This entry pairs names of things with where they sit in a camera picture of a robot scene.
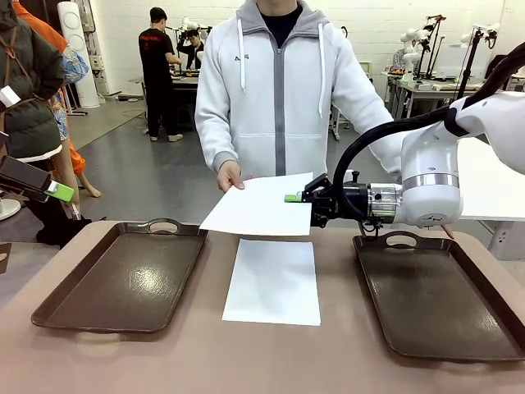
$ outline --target table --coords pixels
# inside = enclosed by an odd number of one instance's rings
[[[389,103],[389,92],[391,92],[390,87],[392,85],[393,80],[400,80],[403,78],[403,76],[395,76],[394,74],[389,73],[388,71],[382,71],[382,76],[386,77],[386,89],[385,89],[385,97],[383,98],[383,101],[385,104]]]
[[[504,90],[508,90],[509,89],[509,86],[511,85],[512,80],[517,80],[518,84],[519,84],[520,80],[525,80],[525,75],[524,74],[512,74],[510,76],[510,78],[507,80],[507,82],[505,82]]]
[[[423,80],[425,84],[429,85],[449,85],[448,82],[440,82],[436,80]],[[407,117],[412,114],[413,103],[416,100],[431,100],[432,111],[437,109],[440,100],[453,99],[457,94],[457,90],[418,90],[411,88],[406,82],[402,80],[393,80],[392,89],[390,90],[390,99],[388,102],[388,110],[394,119],[401,119],[403,117],[404,101],[407,98],[408,92],[411,93],[411,98],[407,106]],[[469,89],[464,93],[464,97],[476,93],[476,90]]]
[[[148,105],[146,98],[148,94],[146,93],[146,85],[144,84],[144,77],[140,76],[130,80],[132,84],[140,84],[142,88],[142,95],[144,97],[144,105],[146,106],[146,118],[148,118]],[[186,91],[186,92],[195,92],[197,94],[197,88],[199,87],[199,78],[197,76],[182,76],[182,77],[172,77],[171,83],[173,84],[173,90],[175,91]],[[148,129],[144,130],[144,134],[148,134]]]
[[[330,124],[328,125],[328,130],[334,135],[334,138],[336,141],[340,141],[341,136],[339,134],[339,127],[341,125],[341,113],[339,109],[335,105],[331,106],[331,119]]]
[[[490,145],[476,138],[459,141],[462,219],[497,221],[489,250],[499,260],[525,260],[525,176],[505,166]]]
[[[58,246],[12,243],[7,271],[0,275],[0,309],[57,253]]]
[[[437,363],[389,350],[360,279],[351,242],[358,232],[350,229],[313,229],[310,238],[321,327],[222,322],[239,237],[214,232],[165,332],[118,337],[32,326],[40,302],[114,224],[87,226],[0,310],[2,393],[525,392],[525,364]],[[525,290],[479,241],[457,237],[525,322]]]

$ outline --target workbench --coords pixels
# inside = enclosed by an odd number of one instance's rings
[[[313,229],[308,238],[321,327],[223,322],[240,238],[214,232],[164,332],[119,337],[34,327],[33,311],[114,224],[87,226],[0,310],[2,393],[525,392],[524,363],[439,363],[390,350],[356,261],[352,238],[358,232],[350,229]],[[456,236],[525,322],[525,290],[479,241]]]
[[[437,80],[422,80],[423,84],[429,85],[441,85],[444,88],[450,88],[449,82],[440,82]],[[410,87],[406,82],[403,82],[401,79],[392,79],[391,80],[391,89],[390,89],[390,98],[388,100],[386,108],[396,120],[403,117],[404,102],[407,96],[410,93],[409,102],[407,104],[407,115],[410,117],[412,115],[413,104],[417,100],[431,100],[432,101],[432,111],[437,109],[437,106],[440,101],[446,99],[453,99],[457,96],[458,90],[456,89],[447,89],[447,90],[419,90],[416,87]],[[465,90],[464,97],[470,96],[471,94],[476,93],[476,90],[468,89]]]
[[[386,77],[386,89],[385,89],[385,96],[383,97],[383,101],[385,102],[385,105],[388,107],[390,102],[390,92],[391,88],[393,87],[392,81],[393,80],[400,80],[403,78],[403,76],[397,76],[395,74],[391,74],[388,71],[382,71],[382,76]]]
[[[148,94],[146,93],[144,77],[140,76],[139,78],[134,78],[133,80],[130,80],[130,83],[140,84],[140,87],[142,88],[142,95],[144,97],[144,106],[146,107],[146,118],[148,118],[148,104],[146,102]],[[173,84],[173,90],[175,91],[192,92],[197,94],[197,88],[199,87],[199,78],[197,76],[177,76],[171,78],[171,83]]]

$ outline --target black pants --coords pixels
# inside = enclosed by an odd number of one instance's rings
[[[168,135],[176,135],[176,119],[178,105],[175,100],[171,80],[169,85],[148,84],[146,85],[146,104],[148,105],[148,129],[149,136],[158,137],[159,121],[166,128]]]
[[[51,161],[45,160],[29,164],[41,170],[50,171],[52,170],[50,162]],[[45,203],[26,201],[25,206],[45,227],[55,229],[58,232],[70,232],[68,217],[58,199],[49,197]]]

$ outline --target tray handle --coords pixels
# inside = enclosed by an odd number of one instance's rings
[[[390,238],[392,238],[393,236],[406,236],[408,238],[412,238],[413,240],[416,241],[416,245],[414,245],[414,246],[407,245],[407,244],[389,245],[388,244],[388,240]],[[425,243],[424,241],[425,241],[425,238],[423,238],[423,237],[421,237],[421,236],[419,236],[417,234],[414,234],[413,232],[409,232],[409,231],[392,231],[392,232],[387,232],[383,236],[378,236],[377,239],[374,242],[380,243],[385,248],[394,248],[394,249],[413,249],[413,248],[416,248],[416,249],[418,249],[419,247],[422,246],[422,244]]]
[[[158,231],[152,231],[151,226],[154,224],[159,223],[169,223],[177,227],[176,231],[169,231],[169,230],[158,230]],[[164,236],[178,236],[178,235],[184,235],[183,229],[185,228],[184,224],[181,224],[177,222],[175,219],[169,219],[169,218],[159,218],[159,219],[153,219],[149,222],[144,223],[128,223],[128,230],[131,232],[140,232],[143,234],[159,234]]]

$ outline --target sheet of paper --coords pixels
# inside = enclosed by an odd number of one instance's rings
[[[240,240],[222,320],[320,326],[313,244]]]
[[[307,236],[311,204],[285,203],[313,179],[313,174],[256,178],[244,190],[232,187],[204,220],[205,230],[252,236]]]

